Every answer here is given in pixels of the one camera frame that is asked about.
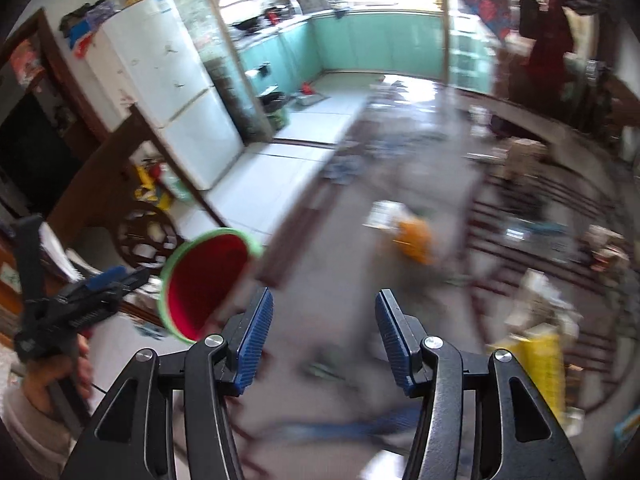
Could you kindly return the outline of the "person's left hand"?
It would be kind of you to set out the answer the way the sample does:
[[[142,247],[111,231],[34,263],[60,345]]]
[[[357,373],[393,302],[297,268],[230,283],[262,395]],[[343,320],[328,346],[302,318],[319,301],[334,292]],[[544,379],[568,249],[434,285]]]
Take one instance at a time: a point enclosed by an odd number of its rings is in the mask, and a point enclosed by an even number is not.
[[[76,390],[88,401],[93,395],[93,368],[89,360],[89,343],[86,337],[77,336],[78,358],[75,362],[69,356],[52,356],[52,358],[31,362],[27,365],[26,375],[22,380],[22,390],[32,406],[51,418],[58,416],[49,393],[49,386],[58,380],[75,376]]]

